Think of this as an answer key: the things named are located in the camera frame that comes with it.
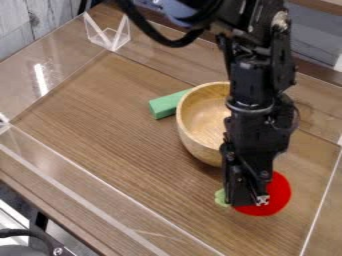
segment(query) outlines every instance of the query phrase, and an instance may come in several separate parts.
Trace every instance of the clear plastic bracket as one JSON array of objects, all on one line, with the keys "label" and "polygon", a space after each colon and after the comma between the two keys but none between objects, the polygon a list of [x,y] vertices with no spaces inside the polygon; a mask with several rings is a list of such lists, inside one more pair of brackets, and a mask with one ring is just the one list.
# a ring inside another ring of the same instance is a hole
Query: clear plastic bracket
[{"label": "clear plastic bracket", "polygon": [[131,41],[130,20],[125,15],[118,27],[101,29],[91,15],[85,13],[86,30],[90,41],[106,48],[109,51],[117,52]]}]

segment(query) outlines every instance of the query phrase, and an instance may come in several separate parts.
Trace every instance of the wooden table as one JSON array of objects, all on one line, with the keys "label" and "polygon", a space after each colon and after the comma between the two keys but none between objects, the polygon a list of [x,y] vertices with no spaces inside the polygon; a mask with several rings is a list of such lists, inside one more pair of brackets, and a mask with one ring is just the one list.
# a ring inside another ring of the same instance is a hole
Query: wooden table
[{"label": "wooden table", "polygon": [[[105,5],[93,15],[102,25],[119,22],[121,13]],[[39,49],[50,49],[53,37],[67,63],[78,57],[70,49],[85,53],[81,58],[91,55],[86,43],[73,45],[66,37],[74,33],[85,33],[81,20],[3,63],[0,74]],[[187,153],[174,117],[157,121],[147,107],[153,98],[225,79],[220,51],[205,41],[166,49],[135,28],[133,33],[118,54],[101,52],[12,120],[79,166],[22,137],[20,154],[34,165],[0,151],[2,180],[101,254],[298,255],[340,152],[341,88],[298,75],[300,85],[289,94],[302,111],[301,130],[276,162],[292,183],[292,202],[276,216],[242,215],[215,205],[221,171]],[[63,66],[66,74],[69,69],[73,65]]]}]

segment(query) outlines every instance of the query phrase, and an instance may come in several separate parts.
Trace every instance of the black cable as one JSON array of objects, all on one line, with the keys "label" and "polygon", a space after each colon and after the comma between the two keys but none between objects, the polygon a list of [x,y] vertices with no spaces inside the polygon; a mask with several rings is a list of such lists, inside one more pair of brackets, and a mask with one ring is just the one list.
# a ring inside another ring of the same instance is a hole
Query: black cable
[{"label": "black cable", "polygon": [[117,3],[122,8],[123,12],[127,14],[130,19],[135,23],[135,25],[146,33],[146,35],[165,46],[173,47],[173,48],[185,47],[189,44],[191,44],[205,32],[205,29],[193,30],[181,39],[170,40],[158,32],[154,26],[149,23],[149,21],[138,11],[131,0],[117,0]]},{"label": "black cable", "polygon": [[28,229],[2,229],[0,230],[0,238],[8,238],[8,237],[14,237],[14,236],[30,236],[30,237],[35,237],[39,240],[42,240],[44,242],[44,244],[47,245],[49,248],[49,254],[51,256],[54,256],[54,245],[53,242],[49,238],[49,236],[43,233],[43,232],[36,232]]},{"label": "black cable", "polygon": [[86,12],[86,8],[87,8],[87,0],[82,0],[78,15]]}]

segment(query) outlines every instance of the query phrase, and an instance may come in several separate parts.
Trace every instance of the green object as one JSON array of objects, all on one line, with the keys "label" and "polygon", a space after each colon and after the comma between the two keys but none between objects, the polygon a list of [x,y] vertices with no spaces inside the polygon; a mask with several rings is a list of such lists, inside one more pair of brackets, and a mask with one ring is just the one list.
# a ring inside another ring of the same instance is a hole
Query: green object
[{"label": "green object", "polygon": [[226,203],[226,200],[225,200],[225,189],[222,188],[221,190],[217,191],[215,193],[215,203],[222,206],[222,207],[229,207],[229,204]]},{"label": "green object", "polygon": [[178,103],[179,103],[182,97],[185,96],[185,94],[190,90],[191,89],[187,89],[187,90],[177,92],[171,95],[167,95],[167,96],[163,96],[154,100],[150,100],[150,111],[157,120],[162,119],[167,116],[173,116],[175,114]]}]

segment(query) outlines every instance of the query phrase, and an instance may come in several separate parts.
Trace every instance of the green block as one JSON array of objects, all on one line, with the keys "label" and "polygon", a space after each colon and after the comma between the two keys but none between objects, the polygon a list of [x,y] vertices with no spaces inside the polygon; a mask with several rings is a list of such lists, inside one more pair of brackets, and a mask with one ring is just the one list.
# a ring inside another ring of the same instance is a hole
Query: green block
[{"label": "green block", "polygon": [[185,96],[185,94],[190,90],[191,89],[187,89],[171,95],[150,100],[150,111],[157,120],[167,116],[173,116],[175,114],[178,103],[182,97]]},{"label": "green block", "polygon": [[229,204],[225,201],[225,189],[217,191],[215,193],[215,203],[222,207],[229,207]]}]

